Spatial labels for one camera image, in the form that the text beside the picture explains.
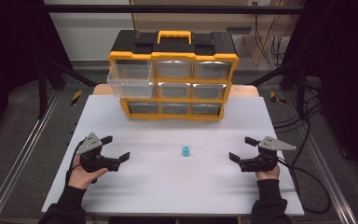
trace person's arm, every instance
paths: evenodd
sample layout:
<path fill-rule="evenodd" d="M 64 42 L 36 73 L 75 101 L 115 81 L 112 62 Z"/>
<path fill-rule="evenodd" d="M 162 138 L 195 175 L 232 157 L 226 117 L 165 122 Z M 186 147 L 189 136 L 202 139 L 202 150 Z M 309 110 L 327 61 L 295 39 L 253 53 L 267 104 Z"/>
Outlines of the person's arm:
<path fill-rule="evenodd" d="M 48 211 L 39 220 L 39 224 L 86 223 L 86 211 L 81 206 L 83 196 L 91 182 L 104 175 L 107 169 L 103 168 L 94 173 L 88 173 L 80 166 L 78 156 L 73 167 L 68 185 L 64 187 L 60 199 L 48 208 Z"/>
<path fill-rule="evenodd" d="M 272 171 L 256 172 L 259 197 L 252 208 L 252 224 L 288 224 L 293 223 L 284 211 L 287 201 L 281 197 L 279 189 L 280 168 Z"/>

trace white table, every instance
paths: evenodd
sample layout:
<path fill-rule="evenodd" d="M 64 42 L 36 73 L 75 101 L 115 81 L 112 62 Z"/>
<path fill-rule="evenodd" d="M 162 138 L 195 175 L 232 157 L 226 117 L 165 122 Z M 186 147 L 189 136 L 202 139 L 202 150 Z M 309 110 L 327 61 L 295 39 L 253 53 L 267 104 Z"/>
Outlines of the white table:
<path fill-rule="evenodd" d="M 128 119 L 117 97 L 91 95 L 42 212 L 58 201 L 76 145 L 91 132 L 100 138 L 113 136 L 103 147 L 105 157 L 131 152 L 118 172 L 105 174 L 88 188 L 82 205 L 98 216 L 250 214 L 258 199 L 255 174 L 242 173 L 228 152 L 253 158 L 257 148 L 245 144 L 245 136 L 276 137 L 261 97 L 230 96 L 222 120 L 202 122 Z M 181 154 L 183 146 L 190 148 L 188 157 Z M 304 215 L 288 170 L 281 168 L 281 193 L 289 202 L 286 214 Z"/>

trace small blue toy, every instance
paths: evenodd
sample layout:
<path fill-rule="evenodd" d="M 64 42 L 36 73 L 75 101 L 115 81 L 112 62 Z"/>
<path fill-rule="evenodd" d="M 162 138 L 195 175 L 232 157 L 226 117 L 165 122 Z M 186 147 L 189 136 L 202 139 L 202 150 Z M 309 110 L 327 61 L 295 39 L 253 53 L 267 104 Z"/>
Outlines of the small blue toy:
<path fill-rule="evenodd" d="M 190 150 L 188 149 L 188 147 L 183 147 L 182 155 L 187 157 L 189 154 L 190 154 Z"/>

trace plastic drawer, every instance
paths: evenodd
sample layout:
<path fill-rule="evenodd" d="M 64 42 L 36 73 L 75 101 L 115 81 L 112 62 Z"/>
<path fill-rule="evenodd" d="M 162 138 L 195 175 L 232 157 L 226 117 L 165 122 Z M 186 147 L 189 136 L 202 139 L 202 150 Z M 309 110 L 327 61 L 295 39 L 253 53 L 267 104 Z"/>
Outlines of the plastic drawer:
<path fill-rule="evenodd" d="M 162 98 L 187 98 L 189 97 L 190 83 L 158 83 L 158 96 Z"/>
<path fill-rule="evenodd" d="M 132 114 L 158 113 L 158 104 L 156 102 L 128 101 L 128 106 Z"/>
<path fill-rule="evenodd" d="M 121 98 L 151 98 L 154 94 L 153 65 L 149 61 L 129 61 L 139 64 L 112 65 L 106 82 L 115 96 Z"/>
<path fill-rule="evenodd" d="M 194 62 L 194 78 L 226 79 L 230 66 L 226 62 Z"/>
<path fill-rule="evenodd" d="M 223 99 L 225 84 L 193 84 L 193 98 Z"/>
<path fill-rule="evenodd" d="M 193 115 L 219 115 L 222 104 L 218 103 L 193 103 L 191 104 L 191 114 Z"/>
<path fill-rule="evenodd" d="M 156 61 L 156 76 L 169 78 L 189 78 L 191 75 L 191 61 Z"/>
<path fill-rule="evenodd" d="M 187 114 L 188 103 L 160 103 L 163 114 Z"/>

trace wall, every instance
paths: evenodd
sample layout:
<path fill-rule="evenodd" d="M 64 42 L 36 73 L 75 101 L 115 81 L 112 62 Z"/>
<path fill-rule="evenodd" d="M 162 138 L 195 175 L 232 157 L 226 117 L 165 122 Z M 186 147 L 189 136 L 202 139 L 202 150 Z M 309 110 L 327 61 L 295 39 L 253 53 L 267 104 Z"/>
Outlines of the wall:
<path fill-rule="evenodd" d="M 44 0 L 45 4 L 129 5 L 128 0 Z M 120 30 L 133 29 L 132 15 L 104 13 L 50 13 L 72 62 L 107 61 Z"/>

